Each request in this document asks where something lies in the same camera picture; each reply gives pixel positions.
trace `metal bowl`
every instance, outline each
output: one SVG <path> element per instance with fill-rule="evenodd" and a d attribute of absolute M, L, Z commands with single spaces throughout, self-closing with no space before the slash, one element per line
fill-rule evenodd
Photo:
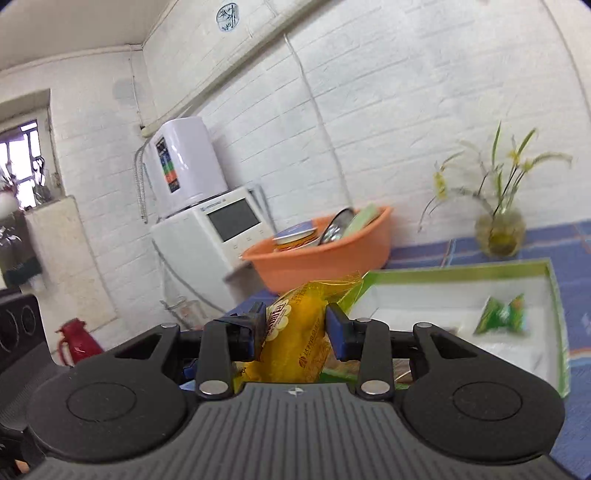
<path fill-rule="evenodd" d="M 355 212 L 352 208 L 345 208 L 337 213 L 320 236 L 319 245 L 340 240 L 351 223 L 351 220 L 353 220 L 353 217 L 355 217 Z"/>

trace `blue tiled surface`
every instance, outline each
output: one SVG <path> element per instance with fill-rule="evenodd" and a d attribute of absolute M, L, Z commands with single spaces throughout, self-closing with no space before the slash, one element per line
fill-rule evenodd
<path fill-rule="evenodd" d="M 393 262 L 388 261 L 385 269 L 392 270 L 397 268 L 427 268 L 427 267 L 441 267 L 441 262 L 443 262 L 443 256 L 440 258 L 429 258 L 426 260 L 415 260 L 415 261 L 406 261 L 406 262 Z"/>
<path fill-rule="evenodd" d="M 443 257 L 449 246 L 449 242 L 438 244 L 416 245 L 413 247 L 394 248 L 390 260 L 407 260 L 420 257 Z"/>
<path fill-rule="evenodd" d="M 551 247 L 532 247 L 522 251 L 524 260 L 532 258 L 552 259 L 552 265 L 559 283 L 570 283 L 591 278 L 591 255 L 582 241 Z"/>
<path fill-rule="evenodd" d="M 573 238 L 577 231 L 570 223 L 566 225 L 549 226 L 538 228 L 527 232 L 525 244 L 529 245 L 538 242 L 553 242 Z"/>
<path fill-rule="evenodd" d="M 560 298 L 571 351 L 588 347 L 591 338 L 591 278 L 561 285 Z"/>
<path fill-rule="evenodd" d="M 587 244 L 582 235 L 587 237 Z M 591 480 L 591 220 L 528 231 L 525 247 L 512 260 L 550 258 L 560 285 L 571 349 L 571 393 L 565 401 L 566 421 L 552 450 L 553 458 L 579 478 Z M 421 268 L 491 262 L 473 238 L 396 248 L 385 268 Z M 276 297 L 263 291 L 232 312 L 250 309 L 255 301 Z"/>
<path fill-rule="evenodd" d="M 455 255 L 449 258 L 447 265 L 471 265 L 474 263 L 488 263 L 494 260 L 487 257 L 482 252 L 476 252 L 468 255 Z"/>
<path fill-rule="evenodd" d="M 580 222 L 579 228 L 585 235 L 591 235 L 591 220 Z"/>
<path fill-rule="evenodd" d="M 480 247 L 474 237 L 456 238 L 454 240 L 453 252 L 454 254 L 465 254 L 478 252 Z"/>
<path fill-rule="evenodd" d="M 571 367 L 566 419 L 551 455 L 579 478 L 591 476 L 591 365 Z"/>

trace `window frame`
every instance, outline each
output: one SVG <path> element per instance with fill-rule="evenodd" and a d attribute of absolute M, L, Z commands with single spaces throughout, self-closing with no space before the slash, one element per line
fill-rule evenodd
<path fill-rule="evenodd" d="M 41 156 L 45 159 L 46 183 L 51 196 L 58 200 L 64 196 L 61 188 L 61 179 L 55 156 L 53 154 L 53 142 L 51 140 L 51 123 L 47 108 L 41 108 L 29 113 L 10 117 L 0 122 L 0 133 L 20 127 L 32 122 L 37 123 L 37 134 L 39 136 L 39 150 Z"/>

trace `ceiling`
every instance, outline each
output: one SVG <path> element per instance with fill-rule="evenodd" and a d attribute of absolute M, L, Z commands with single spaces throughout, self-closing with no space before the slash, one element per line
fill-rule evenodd
<path fill-rule="evenodd" d="M 141 44 L 169 1 L 12 0 L 0 11 L 0 70 L 77 50 Z"/>

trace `window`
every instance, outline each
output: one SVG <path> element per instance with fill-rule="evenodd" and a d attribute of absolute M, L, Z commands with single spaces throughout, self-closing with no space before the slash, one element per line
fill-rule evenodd
<path fill-rule="evenodd" d="M 0 168 L 17 184 L 21 208 L 36 206 L 33 187 L 47 186 L 54 198 L 56 168 L 46 127 L 47 111 L 39 111 L 0 124 Z"/>

